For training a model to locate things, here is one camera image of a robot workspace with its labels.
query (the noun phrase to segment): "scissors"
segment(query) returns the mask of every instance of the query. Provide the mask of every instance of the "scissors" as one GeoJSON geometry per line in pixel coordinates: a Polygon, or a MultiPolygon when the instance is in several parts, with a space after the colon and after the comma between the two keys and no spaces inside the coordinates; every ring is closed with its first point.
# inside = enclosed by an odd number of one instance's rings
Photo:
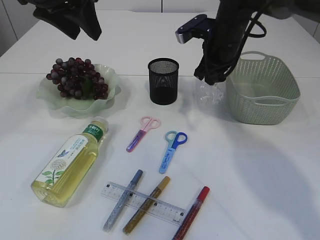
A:
{"type": "Polygon", "coordinates": [[[164,174],[167,171],[169,163],[171,162],[171,159],[174,156],[177,147],[184,144],[188,140],[187,134],[185,134],[184,132],[168,131],[164,137],[168,142],[168,147],[159,168],[159,173],[161,174],[164,174]],[[184,136],[184,140],[178,141],[180,136],[184,136]]]}
{"type": "Polygon", "coordinates": [[[161,121],[157,118],[153,118],[151,116],[144,116],[140,119],[141,128],[134,136],[129,146],[126,148],[128,153],[131,153],[138,143],[140,143],[141,139],[147,134],[147,132],[151,129],[157,129],[161,125],[161,121]]]}

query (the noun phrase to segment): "pen holder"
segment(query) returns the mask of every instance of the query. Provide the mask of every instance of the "pen holder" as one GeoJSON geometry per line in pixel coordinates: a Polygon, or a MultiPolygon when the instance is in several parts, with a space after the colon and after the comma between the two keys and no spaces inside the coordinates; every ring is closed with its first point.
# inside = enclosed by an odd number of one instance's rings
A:
{"type": "Polygon", "coordinates": [[[157,58],[149,62],[150,99],[155,104],[169,105],[178,97],[179,63],[170,58],[157,58]]]}

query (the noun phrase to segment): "red marker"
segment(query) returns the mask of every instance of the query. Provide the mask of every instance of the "red marker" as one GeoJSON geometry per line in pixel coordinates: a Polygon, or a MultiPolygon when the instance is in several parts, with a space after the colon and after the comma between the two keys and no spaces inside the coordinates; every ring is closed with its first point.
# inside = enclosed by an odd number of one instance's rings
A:
{"type": "Polygon", "coordinates": [[[196,215],[198,214],[201,205],[204,203],[204,200],[206,199],[208,193],[210,191],[210,188],[205,186],[199,196],[196,198],[194,204],[190,208],[188,214],[185,216],[185,219],[183,220],[181,226],[179,227],[178,231],[176,231],[174,237],[172,240],[182,240],[184,239],[185,235],[187,234],[188,229],[190,228],[192,222],[194,221],[196,215]]]}

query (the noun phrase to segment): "pink scissors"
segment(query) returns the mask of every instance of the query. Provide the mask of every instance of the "pink scissors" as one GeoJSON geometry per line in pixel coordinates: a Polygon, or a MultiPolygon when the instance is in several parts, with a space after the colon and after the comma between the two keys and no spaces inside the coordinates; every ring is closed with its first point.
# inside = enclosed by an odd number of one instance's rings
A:
{"type": "Polygon", "coordinates": [[[126,148],[128,153],[131,153],[141,139],[147,134],[150,129],[157,129],[161,125],[161,121],[157,118],[151,116],[144,116],[140,119],[141,128],[138,133],[134,136],[133,140],[130,142],[129,146],[126,148]]]}

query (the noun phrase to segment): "black cable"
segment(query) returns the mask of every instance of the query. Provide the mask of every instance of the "black cable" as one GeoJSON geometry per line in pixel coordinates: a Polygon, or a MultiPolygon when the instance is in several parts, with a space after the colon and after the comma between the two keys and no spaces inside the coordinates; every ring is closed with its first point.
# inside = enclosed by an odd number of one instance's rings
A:
{"type": "Polygon", "coordinates": [[[223,65],[220,65],[218,67],[215,67],[211,70],[209,70],[209,66],[208,66],[208,54],[207,54],[207,49],[208,49],[208,39],[206,38],[204,40],[204,43],[203,43],[203,56],[204,56],[204,66],[205,66],[205,71],[206,71],[206,76],[208,78],[210,78],[210,75],[211,73],[215,73],[217,72],[217,70],[220,70],[220,69],[223,69],[223,68],[226,68],[227,66],[230,66],[230,68],[225,72],[223,73],[223,76],[224,78],[226,78],[227,76],[229,76],[232,71],[235,69],[235,67],[237,66],[237,63],[238,63],[238,60],[241,56],[241,53],[242,53],[242,50],[246,44],[246,41],[248,39],[248,37],[252,37],[252,38],[263,38],[266,36],[267,34],[267,29],[262,25],[262,23],[260,21],[258,21],[258,19],[261,17],[261,15],[263,14],[264,10],[274,2],[275,0],[271,0],[269,2],[267,2],[265,5],[263,5],[260,10],[257,11],[257,13],[255,14],[254,18],[251,18],[251,22],[248,26],[248,28],[246,29],[244,35],[243,35],[243,38],[241,40],[241,43],[239,45],[239,48],[236,52],[236,55],[234,57],[234,59],[229,62],[229,63],[225,63],[223,65]],[[263,34],[253,34],[251,33],[252,29],[254,28],[254,26],[257,25],[259,26],[262,31],[263,31],[263,34]]]}
{"type": "Polygon", "coordinates": [[[240,43],[240,46],[239,46],[239,49],[237,51],[237,54],[236,56],[234,57],[233,59],[233,63],[231,65],[231,67],[224,73],[224,76],[227,77],[229,76],[232,71],[235,69],[237,63],[238,63],[238,60],[241,56],[241,53],[242,53],[242,50],[244,49],[244,46],[246,44],[246,41],[250,35],[250,32],[252,31],[252,29],[254,28],[255,24],[258,22],[258,19],[261,17],[261,15],[263,14],[263,11],[270,5],[274,2],[275,0],[271,0],[270,2],[266,3],[254,16],[254,18],[251,20],[251,23],[249,24],[248,28],[246,29],[245,31],[245,34],[241,40],[241,43],[240,43]]]}

